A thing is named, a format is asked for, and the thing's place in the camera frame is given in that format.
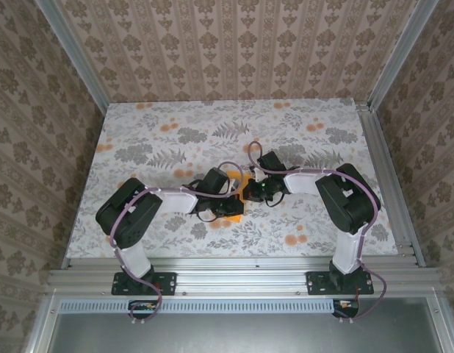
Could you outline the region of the aluminium lengthwise frame rail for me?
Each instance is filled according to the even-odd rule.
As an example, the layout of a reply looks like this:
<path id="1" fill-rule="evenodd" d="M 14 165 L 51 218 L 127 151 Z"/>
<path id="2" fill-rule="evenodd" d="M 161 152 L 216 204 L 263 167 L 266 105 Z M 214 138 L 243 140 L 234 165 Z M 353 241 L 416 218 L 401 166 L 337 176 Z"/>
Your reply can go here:
<path id="1" fill-rule="evenodd" d="M 364 102 L 356 104 L 356 111 L 361 121 L 376 177 L 381 188 L 383 205 L 389 217 L 398 253 L 402 257 L 406 255 L 413 256 L 416 265 L 425 267 L 426 263 L 422 250 L 411 222 L 377 114 L 371 111 Z"/>

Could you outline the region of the floral patterned table cover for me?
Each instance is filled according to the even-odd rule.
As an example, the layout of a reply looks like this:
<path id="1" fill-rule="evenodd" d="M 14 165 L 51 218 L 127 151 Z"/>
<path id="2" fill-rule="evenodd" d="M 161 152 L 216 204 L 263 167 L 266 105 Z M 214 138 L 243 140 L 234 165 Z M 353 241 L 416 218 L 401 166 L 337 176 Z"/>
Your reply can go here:
<path id="1" fill-rule="evenodd" d="M 232 173 L 274 151 L 286 166 L 353 164 L 379 191 L 351 99 L 112 104 L 68 244 L 67 257 L 111 257 L 96 212 L 129 178 L 178 187 L 213 167 Z M 319 196 L 247 203 L 239 221 L 210 213 L 156 215 L 142 243 L 148 257 L 310 257 L 333 255 L 338 231 Z"/>

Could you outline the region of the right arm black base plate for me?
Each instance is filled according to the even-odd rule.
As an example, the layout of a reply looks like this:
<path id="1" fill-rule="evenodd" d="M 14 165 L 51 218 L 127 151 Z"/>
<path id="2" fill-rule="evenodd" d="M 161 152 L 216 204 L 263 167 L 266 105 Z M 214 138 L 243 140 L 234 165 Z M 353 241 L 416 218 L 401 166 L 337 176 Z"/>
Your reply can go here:
<path id="1" fill-rule="evenodd" d="M 371 276 L 358 268 L 351 274 L 332 271 L 306 272 L 306 285 L 309 295 L 354 295 L 374 294 Z"/>

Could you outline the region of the aluminium crosswise frame rail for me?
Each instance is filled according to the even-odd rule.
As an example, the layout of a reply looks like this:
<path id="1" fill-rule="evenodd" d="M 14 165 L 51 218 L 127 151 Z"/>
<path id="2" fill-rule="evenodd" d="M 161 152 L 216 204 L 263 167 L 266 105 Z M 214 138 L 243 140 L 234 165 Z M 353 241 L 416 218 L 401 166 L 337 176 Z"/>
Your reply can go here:
<path id="1" fill-rule="evenodd" d="M 371 256 L 364 260 L 374 271 L 375 296 L 426 297 L 442 293 L 435 268 L 418 266 L 415 256 Z M 175 297 L 289 298 L 306 297 L 306 273 L 328 268 L 327 257 L 154 258 L 157 271 L 177 273 Z M 113 276 L 120 270 L 115 258 L 73 259 L 52 271 L 46 296 L 108 297 Z"/>

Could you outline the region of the grey metal sheet panel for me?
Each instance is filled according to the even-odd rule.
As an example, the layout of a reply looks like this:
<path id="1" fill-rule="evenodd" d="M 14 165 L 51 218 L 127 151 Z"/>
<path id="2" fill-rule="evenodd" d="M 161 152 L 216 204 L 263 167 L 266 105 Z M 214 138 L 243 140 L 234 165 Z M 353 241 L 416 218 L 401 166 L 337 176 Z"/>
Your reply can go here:
<path id="1" fill-rule="evenodd" d="M 442 353 L 428 306 L 386 299 L 349 323 L 331 314 L 61 315 L 49 353 Z"/>

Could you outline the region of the aluminium frame post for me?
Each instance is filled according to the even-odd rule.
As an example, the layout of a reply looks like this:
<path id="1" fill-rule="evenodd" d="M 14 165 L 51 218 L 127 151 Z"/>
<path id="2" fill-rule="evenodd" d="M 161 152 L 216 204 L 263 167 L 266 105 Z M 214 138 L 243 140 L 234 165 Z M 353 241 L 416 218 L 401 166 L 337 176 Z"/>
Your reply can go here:
<path id="1" fill-rule="evenodd" d="M 76 36 L 65 20 L 63 12 L 54 0 L 35 1 L 77 70 L 89 94 L 102 114 L 105 115 L 109 106 L 109 97 L 98 81 L 96 69 L 92 68 L 90 61 L 84 54 L 84 46 L 78 43 Z"/>
<path id="2" fill-rule="evenodd" d="M 398 39 L 382 73 L 367 101 L 369 111 L 375 112 L 397 78 L 418 37 L 430 19 L 439 0 L 419 0 Z"/>

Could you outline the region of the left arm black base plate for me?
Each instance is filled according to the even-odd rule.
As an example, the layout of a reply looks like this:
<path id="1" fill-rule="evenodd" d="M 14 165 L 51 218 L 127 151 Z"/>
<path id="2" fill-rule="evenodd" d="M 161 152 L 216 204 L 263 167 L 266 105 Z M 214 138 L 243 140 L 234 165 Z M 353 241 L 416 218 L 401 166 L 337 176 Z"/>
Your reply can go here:
<path id="1" fill-rule="evenodd" d="M 153 272 L 143 280 L 158 288 L 164 296 L 173 296 L 176 291 L 177 273 Z M 113 277 L 111 294 L 113 296 L 156 296 L 156 291 L 132 279 L 126 272 L 117 272 Z"/>

